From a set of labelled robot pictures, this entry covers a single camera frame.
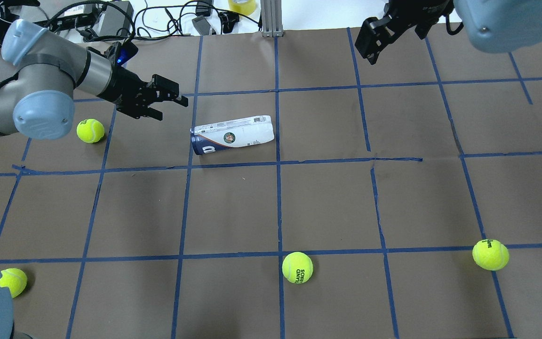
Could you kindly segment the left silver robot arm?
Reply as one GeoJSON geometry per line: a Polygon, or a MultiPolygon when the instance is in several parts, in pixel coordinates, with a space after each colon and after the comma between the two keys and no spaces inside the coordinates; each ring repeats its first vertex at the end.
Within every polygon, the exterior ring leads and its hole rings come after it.
{"type": "Polygon", "coordinates": [[[0,81],[0,137],[21,133],[39,140],[64,137],[71,131],[74,90],[114,103],[134,119],[163,114],[151,105],[172,101],[187,107],[178,83],[161,75],[141,80],[123,65],[138,49],[130,38],[115,41],[105,52],[85,48],[24,19],[9,26],[2,59],[15,67],[0,81]]]}

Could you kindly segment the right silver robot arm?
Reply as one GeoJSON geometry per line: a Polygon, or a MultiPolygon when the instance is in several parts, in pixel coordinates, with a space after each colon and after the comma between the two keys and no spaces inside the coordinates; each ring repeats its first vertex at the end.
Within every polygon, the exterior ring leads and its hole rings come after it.
{"type": "Polygon", "coordinates": [[[465,31],[477,50],[500,54],[542,42],[542,0],[390,0],[383,17],[369,17],[355,49],[371,65],[379,54],[413,28],[420,39],[445,18],[446,32],[465,31]]]}

